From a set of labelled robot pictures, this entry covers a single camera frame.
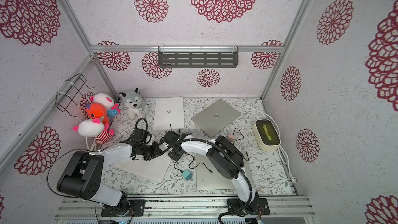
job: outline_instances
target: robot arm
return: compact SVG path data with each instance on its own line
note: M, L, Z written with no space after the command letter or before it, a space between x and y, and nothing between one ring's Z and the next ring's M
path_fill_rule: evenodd
M161 139L161 143L166 142L172 146L173 150L169 156L174 157L173 159L177 156L176 161L186 152L207 156L221 175L231 179L242 202L248 202L251 195L249 202L255 203L259 197L258 194L250 192L251 187L244 175L243 154L223 136L206 142L192 139L195 138L186 134L179 136L169 131ZM136 154L143 155L145 160L153 159L158 156L157 147L157 143L146 145L126 141L99 152L75 152L58 181L57 190L78 198L103 203L111 207L114 213L124 214L129 208L127 194L101 183L102 168L119 160L134 157Z

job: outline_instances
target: white plush toy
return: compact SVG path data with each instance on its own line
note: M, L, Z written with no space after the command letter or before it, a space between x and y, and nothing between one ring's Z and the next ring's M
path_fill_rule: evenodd
M141 98L138 88L134 91L127 93L119 93L122 97L122 101L127 107L127 117L130 120L138 118L145 118L149 112L149 107L147 103Z
M79 132L83 137L94 137L94 140L103 144L107 142L114 134L114 130L109 130L108 124L103 124L99 118L87 119L82 121L78 126L73 127L73 131Z
M117 108L119 104L115 104L115 101L106 93L97 93L90 98L90 101L102 104L106 109L108 117L113 117L120 113L120 109Z

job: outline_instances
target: laptop lid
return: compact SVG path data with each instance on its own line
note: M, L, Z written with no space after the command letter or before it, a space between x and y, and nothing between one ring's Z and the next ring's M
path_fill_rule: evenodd
M219 131L240 116L235 108L219 99L209 107L197 113L191 119L209 137L214 137Z
M156 99L153 130L163 131L184 128L184 103L182 97Z

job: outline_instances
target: table surface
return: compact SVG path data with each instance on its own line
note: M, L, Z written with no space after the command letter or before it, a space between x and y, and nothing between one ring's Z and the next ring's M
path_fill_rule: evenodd
M239 110L243 106L254 107L260 111L264 111L261 100L256 98L222 98L232 107ZM209 137L191 120L191 117L200 112L202 109L210 106L212 103L219 100L219 98L184 98L184 121L185 128L181 130L184 132L191 132L194 137L209 139ZM156 98L145 98L149 106L149 113L147 114L148 130L152 130L153 119L155 114ZM129 127L134 127L136 120L129 120L127 118L124 104L120 106L121 114L116 116L113 120L111 129L115 130L113 140L124 130ZM254 188L261 195L292 195L292 189L289 185L286 172L283 168L278 152L265 152L258 147L253 131L251 129L254 121L258 118L263 118L263 114L256 110L245 107L241 110L241 116L235 120L236 125L241 130L244 139L238 146L240 150L248 152L250 169L253 176ZM218 135L226 135L232 133L235 129L233 123L224 128ZM132 129L123 133L117 141L126 140L130 135ZM163 136L167 131L155 132ZM236 139L241 138L238 130L235 132ZM159 141L159 136L153 136L155 141ZM188 169L192 157L184 155L176 163L176 167L185 170ZM196 169L190 169L193 175L192 181L185 181L181 172L173 168L174 161L172 161L167 169L167 172L161 183L151 181L144 177L125 172L114 167L106 167L103 169L102 182L128 194L236 194L235 190L197 190L196 189ZM191 167L196 165L196 161L191 164Z

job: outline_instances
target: red and white striped fabric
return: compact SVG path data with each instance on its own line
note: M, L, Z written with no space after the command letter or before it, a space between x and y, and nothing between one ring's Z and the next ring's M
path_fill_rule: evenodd
M99 144L103 144L105 142L108 141L108 139L110 139L112 137L112 134L110 134L108 131L103 131L101 132L100 135L98 135L97 137L94 137L94 140L99 143Z

